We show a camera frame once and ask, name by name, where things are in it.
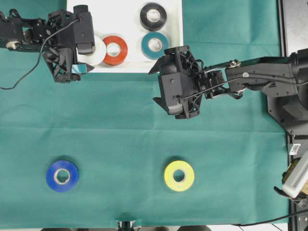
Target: teal tape roll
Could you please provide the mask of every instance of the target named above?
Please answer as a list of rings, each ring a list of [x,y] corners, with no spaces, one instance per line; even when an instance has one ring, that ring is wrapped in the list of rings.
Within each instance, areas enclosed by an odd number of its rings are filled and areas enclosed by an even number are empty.
[[[150,48],[151,43],[156,45],[156,50]],[[163,34],[158,32],[150,32],[143,37],[141,48],[143,54],[147,58],[157,60],[165,55],[164,50],[169,48],[169,42]]]

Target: tape hole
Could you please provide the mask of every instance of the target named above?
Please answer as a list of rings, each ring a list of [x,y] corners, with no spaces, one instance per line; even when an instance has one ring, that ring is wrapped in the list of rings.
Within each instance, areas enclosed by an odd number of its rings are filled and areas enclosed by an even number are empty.
[[[173,173],[173,179],[176,181],[176,182],[182,182],[185,178],[185,173],[178,169],[176,170],[174,173]]]
[[[149,49],[153,52],[158,52],[163,48],[163,43],[158,38],[152,38],[149,41]]]
[[[57,182],[57,184],[66,184],[69,182],[71,176],[68,172],[68,170],[61,168],[58,169],[55,173],[54,173],[54,180]]]
[[[151,22],[151,23],[156,23],[159,21],[161,15],[160,12],[156,9],[150,9],[146,13],[146,18]]]
[[[107,54],[112,56],[112,57],[116,57],[120,54],[121,52],[121,48],[120,46],[115,43],[115,42],[112,42],[112,43],[109,43],[108,46],[107,46]]]

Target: yellow tape roll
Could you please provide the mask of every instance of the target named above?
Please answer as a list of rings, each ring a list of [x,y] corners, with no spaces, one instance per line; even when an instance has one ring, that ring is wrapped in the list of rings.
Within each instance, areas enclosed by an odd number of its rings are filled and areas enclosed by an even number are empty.
[[[184,179],[177,182],[173,175],[175,171],[182,170],[184,172]],[[177,192],[182,192],[188,190],[194,181],[194,171],[193,168],[185,161],[177,160],[171,162],[165,169],[164,179],[166,185]]]

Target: black cable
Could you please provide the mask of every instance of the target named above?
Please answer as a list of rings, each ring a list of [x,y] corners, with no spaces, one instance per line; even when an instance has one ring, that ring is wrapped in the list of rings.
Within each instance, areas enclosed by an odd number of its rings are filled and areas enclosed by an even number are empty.
[[[76,22],[78,22],[78,21],[79,21],[79,19],[76,19],[76,20],[70,22],[70,23],[69,23],[68,25],[66,25],[65,27],[63,27],[63,28],[61,28],[60,30],[56,31],[56,32],[53,33],[52,35],[48,36],[48,37],[45,39],[45,41],[43,42],[43,44],[42,44],[42,46],[41,46],[41,48],[40,48],[39,55],[38,55],[38,61],[37,61],[37,63],[34,65],[34,67],[32,67],[27,73],[25,73],[23,76],[21,76],[20,79],[17,80],[17,82],[16,82],[12,87],[10,87],[10,88],[0,87],[0,89],[2,89],[2,90],[12,90],[12,89],[14,89],[14,88],[19,84],[19,82],[20,82],[21,80],[23,80],[23,79],[24,79],[26,76],[28,76],[32,71],[34,71],[35,68],[37,68],[37,66],[38,66],[38,64],[39,64],[39,62],[40,62],[40,58],[41,58],[42,53],[43,53],[44,46],[46,45],[46,42],[47,42],[48,40],[50,40],[50,39],[51,39],[53,36],[55,36],[56,34],[60,33],[61,31],[65,30],[65,29],[68,29],[72,24],[74,24],[74,23],[76,23]]]
[[[272,224],[272,226],[276,227],[276,229],[283,231],[282,229],[280,229],[279,227],[277,227],[276,225]]]
[[[279,217],[279,218],[275,218],[275,219],[272,219],[272,220],[265,220],[265,221],[260,221],[260,222],[256,222],[256,223],[251,223],[251,224],[237,224],[235,226],[242,226],[242,227],[245,227],[245,226],[253,226],[253,225],[261,225],[261,224],[267,224],[267,223],[273,223],[275,221],[278,221],[278,220],[281,220],[281,219],[285,219],[285,218],[291,218],[291,217],[294,217],[296,215],[299,215],[299,214],[302,214],[302,213],[306,213],[308,212],[308,209],[305,209],[305,210],[302,210],[302,211],[298,211],[296,213],[291,213],[289,215],[285,215],[283,217]]]
[[[198,92],[198,93],[195,93],[195,94],[192,94],[192,95],[188,95],[188,96],[185,96],[185,97],[179,97],[179,99],[183,99],[183,100],[189,99],[189,98],[197,96],[199,94],[203,94],[204,92],[207,92],[207,91],[212,90],[214,88],[220,87],[220,86],[222,86],[226,83],[237,81],[237,80],[240,80],[240,79],[243,79],[243,78],[248,79],[246,77],[237,77],[237,78],[234,78],[234,79],[230,79],[230,80],[224,81],[223,83],[217,84],[217,85],[215,85],[211,88],[203,90],[201,92]],[[269,78],[260,78],[260,77],[249,77],[249,79],[266,80],[266,81],[270,81],[270,82],[283,83],[283,84],[292,85],[292,86],[302,86],[302,85],[308,84],[308,81],[303,82],[303,83],[290,83],[290,82],[286,82],[286,81],[282,81],[282,80],[273,80],[273,79],[269,79]]]

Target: white tape roll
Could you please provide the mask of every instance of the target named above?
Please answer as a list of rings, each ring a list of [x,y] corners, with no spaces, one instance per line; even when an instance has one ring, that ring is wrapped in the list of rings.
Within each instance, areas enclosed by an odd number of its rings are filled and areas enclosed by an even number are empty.
[[[86,63],[91,66],[100,64],[106,56],[106,45],[100,37],[94,35],[95,47],[92,54],[77,54],[78,62]]]

